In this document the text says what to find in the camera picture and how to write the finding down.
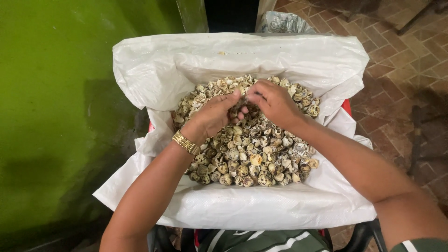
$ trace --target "person's left hand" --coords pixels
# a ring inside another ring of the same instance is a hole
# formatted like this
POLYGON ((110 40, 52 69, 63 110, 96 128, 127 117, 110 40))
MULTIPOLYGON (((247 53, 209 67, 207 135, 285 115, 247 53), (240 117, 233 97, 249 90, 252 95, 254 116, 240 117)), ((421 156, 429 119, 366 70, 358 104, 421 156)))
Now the person's left hand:
POLYGON ((229 118, 228 110, 241 98, 239 89, 232 94, 215 96, 208 101, 181 129, 182 135, 195 144, 202 144, 206 138, 213 137, 226 126, 229 121, 236 123, 248 113, 247 107, 242 107, 236 118, 229 118))

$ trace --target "plastic chair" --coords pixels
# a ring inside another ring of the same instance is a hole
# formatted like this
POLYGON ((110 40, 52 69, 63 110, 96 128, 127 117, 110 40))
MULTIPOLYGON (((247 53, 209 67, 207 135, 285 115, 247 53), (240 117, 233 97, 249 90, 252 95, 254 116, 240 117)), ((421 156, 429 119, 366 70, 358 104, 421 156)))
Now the plastic chair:
MULTIPOLYGON (((157 251, 161 252, 179 252, 171 244, 169 234, 164 226, 156 225, 155 242, 153 246, 149 247, 149 251, 153 252, 155 247, 157 251)), ((328 248, 331 252, 363 252, 367 249, 372 238, 378 246, 379 252, 387 252, 386 244, 384 243, 379 220, 375 219, 370 222, 361 222, 355 225, 353 235, 349 243, 343 249, 333 250, 332 240, 328 229, 324 229, 324 240, 327 242, 328 248)), ((193 229, 184 228, 181 234, 181 250, 182 252, 196 252, 194 248, 194 231, 193 229)))

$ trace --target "person's right hand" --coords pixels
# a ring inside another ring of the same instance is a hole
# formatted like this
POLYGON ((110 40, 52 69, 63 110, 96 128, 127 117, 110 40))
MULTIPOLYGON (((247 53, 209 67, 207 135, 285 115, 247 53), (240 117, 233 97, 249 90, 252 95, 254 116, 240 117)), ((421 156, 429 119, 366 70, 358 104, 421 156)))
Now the person's right hand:
POLYGON ((286 88, 266 79, 259 79, 247 92, 247 99, 278 127, 291 131, 305 116, 296 106, 286 88))

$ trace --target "gold watch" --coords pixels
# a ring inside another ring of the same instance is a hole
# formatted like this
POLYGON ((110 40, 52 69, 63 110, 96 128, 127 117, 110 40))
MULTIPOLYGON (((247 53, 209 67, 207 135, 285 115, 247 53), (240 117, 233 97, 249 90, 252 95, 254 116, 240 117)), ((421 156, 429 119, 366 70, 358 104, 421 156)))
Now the gold watch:
POLYGON ((174 136, 172 137, 172 139, 178 143, 179 145, 181 145, 182 147, 184 147, 188 152, 190 152, 193 155, 198 155, 199 151, 201 150, 199 146, 197 146, 196 144, 190 142, 187 138, 185 138, 181 131, 178 130, 174 136))

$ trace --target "hand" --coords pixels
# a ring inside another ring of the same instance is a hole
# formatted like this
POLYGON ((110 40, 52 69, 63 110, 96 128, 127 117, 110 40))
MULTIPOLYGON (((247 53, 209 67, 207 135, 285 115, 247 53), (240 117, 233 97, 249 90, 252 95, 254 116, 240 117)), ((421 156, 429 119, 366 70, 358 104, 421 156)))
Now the hand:
POLYGON ((237 117, 229 118, 228 110, 241 98, 239 89, 232 94, 215 96, 208 101, 181 129, 182 135, 195 144, 202 144, 206 138, 213 137, 228 122, 236 123, 248 113, 247 107, 242 107, 237 117))
POLYGON ((286 88, 266 79, 259 79, 249 89, 247 99, 256 104, 271 122, 284 130, 291 131, 298 122, 306 120, 286 88))

